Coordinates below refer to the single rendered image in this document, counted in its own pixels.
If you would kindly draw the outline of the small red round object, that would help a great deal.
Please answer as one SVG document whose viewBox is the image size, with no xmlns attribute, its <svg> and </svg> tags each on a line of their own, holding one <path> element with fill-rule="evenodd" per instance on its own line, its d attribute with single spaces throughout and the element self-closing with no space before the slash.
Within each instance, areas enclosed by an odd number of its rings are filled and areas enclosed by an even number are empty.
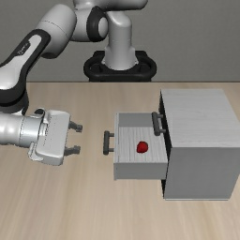
<svg viewBox="0 0 240 240">
<path fill-rule="evenodd" d="M 139 142 L 137 144 L 137 152 L 138 153 L 146 153 L 148 151 L 148 143 L 147 142 Z"/>
</svg>

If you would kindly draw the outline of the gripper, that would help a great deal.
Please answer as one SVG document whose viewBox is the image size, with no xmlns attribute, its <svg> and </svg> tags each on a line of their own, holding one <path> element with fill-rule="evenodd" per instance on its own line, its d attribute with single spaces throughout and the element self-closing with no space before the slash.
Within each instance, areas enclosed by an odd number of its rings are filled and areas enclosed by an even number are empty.
<svg viewBox="0 0 240 240">
<path fill-rule="evenodd" d="M 82 132 L 83 126 L 70 121 L 67 112 L 48 110 L 40 124 L 37 141 L 29 147 L 28 156 L 31 160 L 59 166 L 63 164 L 64 156 L 78 155 L 81 147 L 74 145 L 66 147 L 68 129 Z"/>
</svg>

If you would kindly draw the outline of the grey open drawer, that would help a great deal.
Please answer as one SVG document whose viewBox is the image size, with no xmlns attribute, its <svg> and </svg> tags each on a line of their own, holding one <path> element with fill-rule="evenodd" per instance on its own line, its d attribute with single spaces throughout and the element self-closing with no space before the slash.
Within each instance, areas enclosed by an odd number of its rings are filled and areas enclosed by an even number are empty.
<svg viewBox="0 0 240 240">
<path fill-rule="evenodd" d="M 114 152 L 113 179 L 164 180 L 168 157 L 157 112 L 118 112 L 114 133 L 104 131 L 103 154 Z"/>
</svg>

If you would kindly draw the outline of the grey cabinet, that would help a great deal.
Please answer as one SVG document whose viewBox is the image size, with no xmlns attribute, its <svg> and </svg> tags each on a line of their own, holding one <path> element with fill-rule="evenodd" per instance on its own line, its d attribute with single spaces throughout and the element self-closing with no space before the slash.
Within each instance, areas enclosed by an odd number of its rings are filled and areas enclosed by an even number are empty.
<svg viewBox="0 0 240 240">
<path fill-rule="evenodd" d="M 166 200 L 228 200 L 240 175 L 240 121 L 221 89 L 162 89 L 152 114 L 165 140 Z"/>
</svg>

